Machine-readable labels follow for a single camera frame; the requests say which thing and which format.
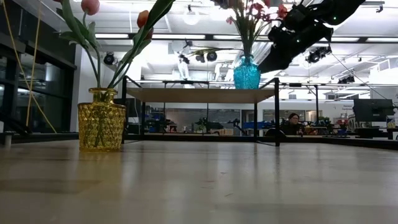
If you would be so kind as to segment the red artificial tulip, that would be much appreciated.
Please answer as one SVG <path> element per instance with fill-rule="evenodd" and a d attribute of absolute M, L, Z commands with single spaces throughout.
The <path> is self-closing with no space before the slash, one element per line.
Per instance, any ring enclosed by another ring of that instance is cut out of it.
<path fill-rule="evenodd" d="M 59 37 L 61 39 L 69 40 L 70 42 L 76 43 L 80 45 L 86 52 L 86 50 L 89 50 L 90 55 L 93 57 L 93 62 L 96 65 L 97 64 L 97 56 L 95 51 L 91 48 L 91 45 L 87 41 L 88 38 L 88 31 L 84 27 L 83 22 L 77 19 L 73 12 L 72 12 L 72 7 L 70 0 L 53 0 L 61 5 L 61 8 L 56 8 L 56 13 L 63 18 L 65 21 L 66 25 L 68 26 L 70 31 L 65 31 L 59 34 Z"/>

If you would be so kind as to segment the large red flower bunch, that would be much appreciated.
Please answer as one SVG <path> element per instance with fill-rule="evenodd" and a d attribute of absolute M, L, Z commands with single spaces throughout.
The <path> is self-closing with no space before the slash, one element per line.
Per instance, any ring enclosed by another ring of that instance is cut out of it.
<path fill-rule="evenodd" d="M 270 8 L 266 10 L 270 14 L 268 21 L 257 20 L 249 15 L 250 0 L 226 0 L 222 8 L 231 9 L 233 16 L 227 18 L 227 22 L 234 24 L 243 43 L 243 54 L 249 57 L 252 53 L 252 45 L 260 36 L 261 32 L 273 21 L 282 21 L 287 16 L 289 10 L 280 4 L 276 12 L 271 12 Z"/>

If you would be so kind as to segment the yellow artificial tulip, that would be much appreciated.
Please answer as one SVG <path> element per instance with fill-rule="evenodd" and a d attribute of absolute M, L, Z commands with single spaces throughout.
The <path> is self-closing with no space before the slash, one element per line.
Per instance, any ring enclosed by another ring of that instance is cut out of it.
<path fill-rule="evenodd" d="M 152 9 L 149 11 L 148 20 L 146 22 L 145 28 L 142 29 L 142 32 L 145 32 L 146 30 L 154 28 L 154 25 L 170 11 L 174 2 L 175 2 L 175 0 L 156 0 L 154 5 L 152 6 Z M 115 81 L 118 79 L 118 75 L 119 75 L 118 70 L 119 70 L 120 66 L 121 66 L 121 61 L 118 63 L 118 65 L 114 71 L 112 80 L 110 81 L 107 88 L 115 87 L 113 85 L 114 85 Z"/>

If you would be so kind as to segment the black monitor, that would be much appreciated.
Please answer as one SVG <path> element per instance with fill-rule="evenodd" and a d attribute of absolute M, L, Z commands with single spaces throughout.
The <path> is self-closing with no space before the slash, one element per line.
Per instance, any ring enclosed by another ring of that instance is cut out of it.
<path fill-rule="evenodd" d="M 388 99 L 354 99 L 353 111 L 356 121 L 386 122 L 396 108 Z"/>

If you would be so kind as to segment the blue glass vase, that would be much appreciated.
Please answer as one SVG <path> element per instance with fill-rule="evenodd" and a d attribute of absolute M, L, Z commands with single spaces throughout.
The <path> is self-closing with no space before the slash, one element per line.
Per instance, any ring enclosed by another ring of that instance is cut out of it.
<path fill-rule="evenodd" d="M 249 57 L 243 55 L 239 65 L 234 68 L 233 78 L 236 89 L 255 90 L 259 88 L 261 72 L 253 59 L 252 55 Z"/>

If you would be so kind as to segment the black ceiling light rail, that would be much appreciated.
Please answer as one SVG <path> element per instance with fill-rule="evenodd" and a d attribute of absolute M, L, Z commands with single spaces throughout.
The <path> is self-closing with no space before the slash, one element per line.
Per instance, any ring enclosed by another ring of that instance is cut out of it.
<path fill-rule="evenodd" d="M 133 33 L 98 33 L 98 40 L 132 40 Z M 239 35 L 213 34 L 154 34 L 154 40 L 202 40 L 202 41 L 240 41 Z M 359 44 L 398 44 L 398 37 L 332 37 L 331 40 L 322 38 L 320 43 L 359 43 Z"/>

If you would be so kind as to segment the wooden shelf with black frame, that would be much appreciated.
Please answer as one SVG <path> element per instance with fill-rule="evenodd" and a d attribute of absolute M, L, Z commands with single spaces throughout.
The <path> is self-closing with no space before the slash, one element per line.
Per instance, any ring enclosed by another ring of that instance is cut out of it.
<path fill-rule="evenodd" d="M 273 78 L 255 90 L 227 90 L 214 88 L 201 89 L 186 89 L 186 88 L 143 88 L 136 81 L 129 77 L 124 77 L 122 80 L 122 102 L 127 103 L 126 96 L 131 95 L 141 101 L 141 133 L 139 136 L 145 135 L 145 121 L 146 121 L 146 103 L 205 103 L 209 105 L 214 104 L 253 104 L 254 105 L 254 138 L 257 138 L 257 104 L 274 97 L 275 109 L 275 146 L 279 147 L 280 138 L 280 113 L 279 113 L 279 79 Z"/>

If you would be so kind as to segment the yellow glass vase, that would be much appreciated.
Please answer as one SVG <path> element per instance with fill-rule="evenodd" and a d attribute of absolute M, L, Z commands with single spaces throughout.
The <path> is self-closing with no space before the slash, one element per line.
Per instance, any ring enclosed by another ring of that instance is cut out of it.
<path fill-rule="evenodd" d="M 117 91 L 90 88 L 91 103 L 78 104 L 78 137 L 81 152 L 119 152 L 126 122 L 126 107 L 114 103 Z"/>

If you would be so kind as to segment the person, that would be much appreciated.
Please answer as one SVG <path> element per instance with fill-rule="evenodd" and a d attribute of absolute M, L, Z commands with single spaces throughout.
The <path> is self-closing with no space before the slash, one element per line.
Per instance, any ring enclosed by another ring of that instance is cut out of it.
<path fill-rule="evenodd" d="M 292 113 L 286 122 L 280 126 L 281 131 L 285 135 L 303 135 L 303 126 L 299 123 L 299 115 Z"/>

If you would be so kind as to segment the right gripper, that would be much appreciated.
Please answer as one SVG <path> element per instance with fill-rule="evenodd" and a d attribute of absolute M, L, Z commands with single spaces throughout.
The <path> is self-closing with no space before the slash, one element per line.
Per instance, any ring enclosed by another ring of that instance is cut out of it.
<path fill-rule="evenodd" d="M 286 69 L 293 59 L 313 44 L 325 38 L 331 40 L 333 29 L 325 26 L 313 15 L 314 11 L 302 4 L 288 10 L 280 4 L 277 10 L 279 26 L 268 33 L 273 43 L 269 54 L 258 65 L 262 73 Z"/>

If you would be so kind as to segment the small red flower sprig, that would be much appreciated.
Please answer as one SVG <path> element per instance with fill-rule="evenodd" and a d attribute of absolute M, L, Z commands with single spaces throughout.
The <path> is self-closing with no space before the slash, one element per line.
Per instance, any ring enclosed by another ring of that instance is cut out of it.
<path fill-rule="evenodd" d="M 268 21 L 270 19 L 270 14 L 267 14 L 266 10 L 271 7 L 271 0 L 250 0 L 249 2 L 249 15 L 257 20 Z"/>

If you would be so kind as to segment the orange artificial tulip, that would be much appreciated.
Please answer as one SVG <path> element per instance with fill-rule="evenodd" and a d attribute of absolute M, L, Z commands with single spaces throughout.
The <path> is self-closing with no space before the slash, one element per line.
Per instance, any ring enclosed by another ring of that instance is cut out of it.
<path fill-rule="evenodd" d="M 150 29 L 142 32 L 142 29 L 145 28 L 148 16 L 148 10 L 139 13 L 137 18 L 137 26 L 139 27 L 139 32 L 133 38 L 132 49 L 129 50 L 121 60 L 121 66 L 118 70 L 118 79 L 115 81 L 113 86 L 116 86 L 119 82 L 122 81 L 122 79 L 126 76 L 134 58 L 137 57 L 142 52 L 142 50 L 152 41 L 152 39 L 146 40 L 146 35 L 150 31 Z"/>

